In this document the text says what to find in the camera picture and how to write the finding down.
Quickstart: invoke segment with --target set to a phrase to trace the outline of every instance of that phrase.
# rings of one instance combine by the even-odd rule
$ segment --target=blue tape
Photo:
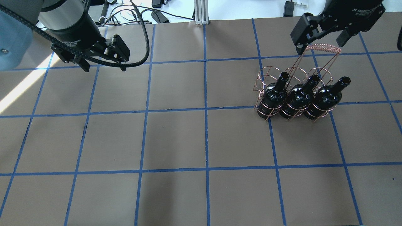
[[[204,110],[205,110],[205,184],[207,198],[207,226],[211,225],[211,208],[209,200],[209,155],[208,155],[208,99],[207,99],[207,31],[203,25],[204,39]]]
[[[73,178],[73,184],[72,184],[72,186],[71,186],[70,197],[69,197],[69,199],[68,199],[66,217],[64,218],[64,226],[67,226],[68,217],[69,217],[69,215],[70,215],[71,202],[72,202],[72,199],[73,199],[74,190],[75,190],[75,184],[76,184],[76,181],[77,181],[77,172],[78,172],[78,169],[79,169],[79,167],[80,167],[82,148],[84,147],[86,129],[87,129],[87,127],[88,127],[89,116],[90,116],[90,112],[91,112],[92,101],[93,101],[93,98],[94,98],[96,82],[97,82],[97,80],[98,80],[98,74],[99,74],[99,66],[96,67],[95,79],[94,79],[94,84],[93,84],[93,86],[92,86],[91,97],[90,97],[90,99],[89,99],[88,112],[86,113],[85,126],[84,126],[84,130],[83,130],[83,132],[82,132],[81,144],[80,144],[80,149],[79,149],[79,152],[78,152],[77,163],[76,163],[76,168],[75,168],[75,174],[74,174],[74,178]]]
[[[257,35],[257,30],[255,28],[254,18],[251,19],[251,23],[252,23],[252,28],[254,30],[255,43],[257,44],[258,62],[260,64],[260,70],[261,70],[263,68],[263,63],[261,61],[260,44],[258,43],[258,35]]]
[[[402,162],[357,162],[346,163],[347,166],[389,166],[402,165]],[[223,166],[208,167],[209,171],[226,171],[226,170],[254,170],[254,169],[286,169],[286,168],[325,168],[325,167],[343,167],[343,163],[339,164],[311,164],[311,165],[278,165],[278,166]],[[205,167],[201,168],[165,168],[165,169],[147,169],[142,173],[160,173],[160,172],[187,172],[187,171],[205,171]],[[139,173],[140,170],[115,170],[115,171],[78,171],[78,172],[33,172],[33,173],[15,173],[14,176],[41,176],[41,175],[92,175],[92,174],[118,174],[118,173]],[[12,173],[0,173],[0,177],[9,177]]]
[[[354,190],[353,190],[352,181],[351,181],[350,176],[349,176],[348,165],[346,164],[345,156],[343,155],[342,145],[340,144],[340,139],[339,139],[339,135],[338,135],[338,130],[336,129],[334,116],[332,115],[332,112],[329,112],[329,114],[330,114],[330,117],[331,117],[332,126],[333,126],[333,128],[334,128],[334,133],[335,133],[335,137],[336,137],[336,142],[338,143],[338,148],[339,148],[339,152],[340,152],[340,157],[342,158],[343,167],[344,167],[344,169],[345,169],[346,179],[348,180],[348,185],[349,185],[349,190],[350,190],[350,192],[351,192],[351,196],[352,196],[352,200],[353,200],[353,205],[355,206],[355,211],[356,211],[357,219],[358,219],[358,221],[359,221],[359,225],[363,225],[362,220],[361,220],[361,216],[360,216],[359,207],[358,207],[358,205],[357,205],[357,201],[356,201],[356,197],[355,197],[355,192],[354,192]]]
[[[20,148],[20,150],[19,150],[19,152],[18,152],[18,157],[17,157],[17,160],[16,160],[15,165],[14,165],[14,170],[13,170],[13,172],[12,172],[10,181],[9,181],[9,183],[8,183],[8,186],[7,186],[6,194],[4,195],[4,199],[3,199],[2,205],[1,205],[1,207],[0,207],[0,218],[1,218],[1,215],[3,214],[3,210],[4,210],[4,206],[6,205],[8,193],[10,192],[11,184],[12,184],[12,181],[14,180],[14,176],[15,176],[15,173],[16,173],[16,171],[17,171],[18,163],[20,162],[20,159],[21,159],[21,155],[22,155],[22,152],[23,152],[23,149],[24,149],[24,146],[25,146],[25,142],[26,142],[26,140],[27,140],[27,136],[28,136],[28,133],[29,133],[29,129],[31,128],[33,116],[34,116],[34,114],[35,114],[36,107],[38,106],[39,98],[41,97],[41,94],[42,94],[43,86],[45,85],[45,81],[46,81],[46,78],[47,78],[47,74],[48,74],[48,72],[49,72],[50,63],[51,63],[51,61],[52,61],[52,59],[53,59],[53,54],[54,54],[54,53],[52,53],[51,56],[50,56],[49,63],[48,63],[48,65],[47,65],[47,70],[46,70],[46,72],[45,72],[45,74],[44,74],[44,76],[43,76],[42,84],[41,84],[41,87],[40,87],[40,89],[39,89],[38,96],[37,96],[36,101],[35,101],[35,105],[34,105],[33,110],[32,110],[31,118],[30,118],[30,120],[29,120],[29,124],[28,124],[28,126],[27,126],[27,130],[26,130],[26,132],[25,132],[25,135],[24,135],[24,138],[23,138],[23,141],[22,141],[22,144],[21,144],[21,148]]]
[[[134,226],[138,225],[139,199],[140,199],[140,195],[141,195],[141,182],[142,182],[142,171],[143,171],[142,168],[143,168],[143,165],[144,165],[144,151],[145,151],[147,123],[148,123],[148,108],[149,108],[149,103],[150,103],[151,75],[152,75],[152,64],[153,64],[153,58],[154,58],[155,32],[156,32],[156,26],[154,25],[153,30],[152,30],[150,69],[149,69],[149,73],[148,73],[147,102],[146,102],[146,106],[145,106],[144,129],[143,129],[143,132],[142,132],[141,159],[140,159],[140,163],[139,163],[137,199],[136,199],[136,202],[135,202],[135,213],[134,213]]]
[[[361,101],[361,102],[341,102],[338,105],[365,105],[365,104],[386,104],[388,101]]]

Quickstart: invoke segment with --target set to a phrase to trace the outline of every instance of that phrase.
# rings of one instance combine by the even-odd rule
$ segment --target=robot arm
[[[327,0],[320,15],[304,13],[290,34],[297,53],[301,55],[307,45],[334,31],[342,31],[336,42],[344,46],[352,36],[370,30],[377,22],[385,12],[382,1]]]
[[[130,50],[119,35],[114,35],[111,39],[102,37],[98,27],[88,15],[90,0],[87,0],[85,5],[81,0],[30,0],[29,2],[35,2],[36,5],[39,5],[39,8],[36,9],[40,12],[35,14],[36,18],[35,16],[30,16],[30,19],[28,19],[27,11],[32,12],[32,10],[22,10],[26,8],[23,2],[0,0],[0,6],[1,10],[8,14],[6,16],[12,16],[14,19],[52,41],[51,49],[65,63],[73,62],[88,72],[89,63],[86,60],[90,60],[107,66],[119,67],[122,71],[125,71],[127,67],[143,64],[148,58],[149,41],[141,15],[138,17],[142,21],[146,37],[147,53],[139,62],[122,64],[122,62],[129,60]],[[39,19],[57,39],[37,29],[33,25],[36,23],[36,19]],[[17,33],[18,30],[9,29],[7,32]],[[116,64],[100,61],[93,57],[111,60],[116,62]]]

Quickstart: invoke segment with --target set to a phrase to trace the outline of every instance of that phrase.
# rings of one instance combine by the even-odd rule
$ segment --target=wine bottle
[[[341,77],[334,85],[327,85],[321,87],[317,91],[311,104],[303,114],[309,119],[317,119],[326,111],[331,110],[342,99],[341,91],[351,83],[349,77]]]
[[[269,84],[264,91],[264,96],[257,106],[258,115],[266,119],[270,115],[276,114],[286,99],[287,91],[285,89],[286,82],[289,80],[289,74],[282,72],[276,82]]]
[[[307,108],[313,98],[313,89],[320,82],[320,77],[316,74],[310,76],[304,84],[298,84],[290,90],[285,103],[282,105],[280,114],[282,117],[290,119],[299,116],[299,111]]]

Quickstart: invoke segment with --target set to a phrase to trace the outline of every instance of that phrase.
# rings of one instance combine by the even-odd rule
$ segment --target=wine bottle holder
[[[303,59],[306,51],[309,51],[309,50],[324,51],[324,52],[334,53],[335,55],[323,67],[312,68],[307,73],[303,68],[299,67],[299,65],[300,65],[300,62]],[[285,87],[286,90],[288,91],[288,93],[294,87],[294,85],[299,84],[299,83],[304,83],[313,74],[317,74],[321,78],[320,82],[313,89],[314,94],[321,87],[326,86],[326,85],[331,85],[332,82],[333,82],[333,77],[332,77],[332,74],[329,71],[329,69],[333,65],[333,63],[335,62],[335,60],[338,57],[338,55],[340,54],[340,52],[341,52],[340,48],[338,48],[336,46],[333,46],[333,45],[329,45],[329,44],[313,44],[313,45],[307,46],[306,50],[297,58],[296,62],[293,64],[293,66],[289,67],[289,68],[287,68],[285,70],[285,72],[289,73],[289,80],[286,83],[286,87]],[[257,74],[257,80],[256,80],[256,82],[254,84],[253,91],[258,92],[258,98],[257,98],[256,104],[254,105],[254,110],[258,111],[262,115],[267,116],[266,120],[269,117],[276,115],[279,111],[282,111],[284,114],[286,114],[286,115],[291,117],[291,118],[288,119],[290,121],[294,117],[302,115],[303,112],[307,109],[307,107],[303,108],[303,109],[296,109],[293,106],[291,106],[288,103],[286,103],[290,108],[292,108],[294,110],[297,110],[295,115],[289,115],[288,113],[286,113],[286,112],[284,112],[283,110],[280,109],[283,106],[284,103],[282,103],[277,108],[270,108],[270,107],[266,106],[263,102],[261,102],[263,97],[264,97],[265,88],[268,86],[268,84],[270,84],[272,82],[276,82],[277,78],[274,75],[279,75],[281,72],[282,71],[277,67],[265,66]],[[260,105],[260,104],[262,104],[264,107],[266,107],[267,109],[270,110],[270,113],[268,115],[257,108],[257,106]],[[313,104],[313,107],[315,107],[318,110],[321,110],[314,104]],[[313,119],[312,121],[315,122],[319,118],[325,117],[328,114],[328,112],[330,112],[334,108],[335,107],[333,107],[333,108],[331,108],[329,110],[321,110],[321,111],[323,111],[325,113],[323,115],[321,115],[320,117],[314,117],[316,119]]]
[[[313,106],[313,107],[314,107],[315,109],[317,109],[317,110],[320,110],[320,111],[323,111],[323,112],[324,112],[324,114],[322,114],[321,116],[316,117],[316,116],[313,116],[312,114],[310,114],[310,112],[306,111],[307,114],[309,114],[311,117],[315,118],[315,119],[312,119],[313,122],[316,122],[318,119],[325,117],[330,111],[334,110],[334,108],[336,107],[336,105],[335,105],[335,106],[331,107],[331,108],[328,109],[328,110],[322,110],[322,109],[320,109],[319,107],[317,107],[317,106],[316,106],[315,104],[313,104],[313,103],[311,104],[311,106]]]

